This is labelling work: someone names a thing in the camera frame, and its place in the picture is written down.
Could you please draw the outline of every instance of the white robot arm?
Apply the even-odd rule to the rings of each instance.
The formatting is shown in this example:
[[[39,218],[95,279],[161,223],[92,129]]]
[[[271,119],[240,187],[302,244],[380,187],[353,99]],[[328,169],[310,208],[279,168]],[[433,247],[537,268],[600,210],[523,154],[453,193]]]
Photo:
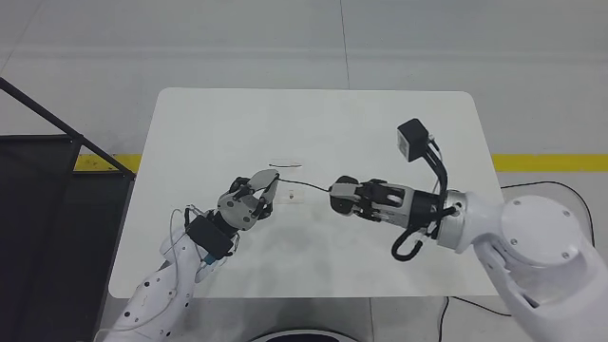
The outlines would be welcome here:
[[[457,254],[472,244],[506,307],[535,341],[608,338],[608,270],[569,209],[535,196],[499,205],[472,193],[451,197],[461,209],[443,218],[438,244]]]
[[[330,188],[332,209],[406,229],[391,250],[400,261],[422,248],[419,239],[399,254],[414,234],[457,254],[473,245],[506,307],[537,342],[608,340],[608,270],[574,213],[542,197],[488,204],[474,193],[448,191],[447,171],[430,146],[439,148],[424,126],[414,119],[398,130],[399,149],[410,162],[427,161],[439,195],[343,176]]]
[[[201,282],[238,247],[238,231],[251,229],[273,211],[278,172],[267,169],[250,179],[237,178],[221,195],[216,210],[201,212],[188,205],[184,227],[161,245],[165,262],[135,289],[111,329],[101,329],[105,342],[163,341],[171,335]],[[171,221],[176,212],[171,214]]]

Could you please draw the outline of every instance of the black metal rod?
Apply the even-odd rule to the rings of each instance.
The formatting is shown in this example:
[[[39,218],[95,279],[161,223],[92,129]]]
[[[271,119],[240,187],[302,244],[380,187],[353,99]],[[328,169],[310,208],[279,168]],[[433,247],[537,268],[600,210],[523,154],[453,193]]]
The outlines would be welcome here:
[[[92,152],[94,152],[96,155],[101,156],[102,159],[109,162],[115,168],[123,172],[127,177],[129,177],[130,179],[135,178],[135,173],[130,171],[126,166],[116,161],[116,159],[114,159],[112,156],[105,153],[102,148],[95,145],[84,135],[78,133],[74,128],[70,127],[64,121],[57,118],[50,111],[39,105],[36,101],[27,96],[23,91],[11,85],[7,80],[2,77],[0,77],[0,88],[6,91],[7,94],[9,94],[12,98],[25,105],[27,108],[40,115],[41,117],[45,118],[49,123],[64,131],[72,139],[78,141],[79,143],[90,149]]]

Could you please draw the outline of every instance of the yellow tape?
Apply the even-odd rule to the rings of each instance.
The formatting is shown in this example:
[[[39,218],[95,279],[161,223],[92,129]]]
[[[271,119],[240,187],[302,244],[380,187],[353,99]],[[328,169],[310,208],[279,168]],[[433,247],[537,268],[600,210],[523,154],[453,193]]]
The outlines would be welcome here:
[[[142,155],[114,155],[124,166],[137,172]],[[497,172],[608,172],[608,155],[492,155]],[[77,171],[113,170],[97,155],[81,155]]]
[[[492,155],[497,172],[608,172],[608,155]]]
[[[113,155],[113,157],[133,172],[137,172],[140,169],[142,155]],[[116,168],[97,155],[80,155],[76,161],[74,170],[100,172],[105,170],[116,170]]]

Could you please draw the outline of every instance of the gray floor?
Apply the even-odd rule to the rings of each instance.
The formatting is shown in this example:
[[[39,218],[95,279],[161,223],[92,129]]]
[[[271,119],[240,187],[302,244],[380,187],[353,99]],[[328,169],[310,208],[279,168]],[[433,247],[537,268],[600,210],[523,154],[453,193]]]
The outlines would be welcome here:
[[[608,150],[608,0],[0,0],[0,13],[1,75],[112,153],[142,152],[167,86],[463,90],[493,153]],[[0,96],[1,134],[53,131]],[[608,257],[607,176],[500,180],[544,177],[589,200]],[[563,189],[541,193],[583,214]],[[315,326],[436,341],[442,301],[203,300],[179,338]],[[105,325],[122,305],[108,301]],[[450,305],[446,342],[488,340],[529,339],[511,319]]]

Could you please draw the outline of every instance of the white tabletop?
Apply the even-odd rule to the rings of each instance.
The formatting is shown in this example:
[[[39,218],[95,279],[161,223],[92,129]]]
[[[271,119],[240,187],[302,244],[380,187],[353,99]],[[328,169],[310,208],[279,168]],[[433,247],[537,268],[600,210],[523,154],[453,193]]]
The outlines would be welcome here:
[[[414,117],[442,148],[450,188],[503,200],[475,104],[464,92],[165,89],[110,293],[130,297],[162,264],[159,246],[172,209],[189,203],[215,208],[234,178],[251,177],[269,163],[301,163],[280,169],[282,178],[323,187],[349,175],[430,190],[430,168],[422,159],[407,163],[396,146],[396,127]],[[196,296],[495,294],[471,249],[457,256],[428,241],[413,261],[394,260],[390,246],[402,231],[337,215],[326,193],[282,182],[271,217],[242,233],[236,255],[197,287]]]

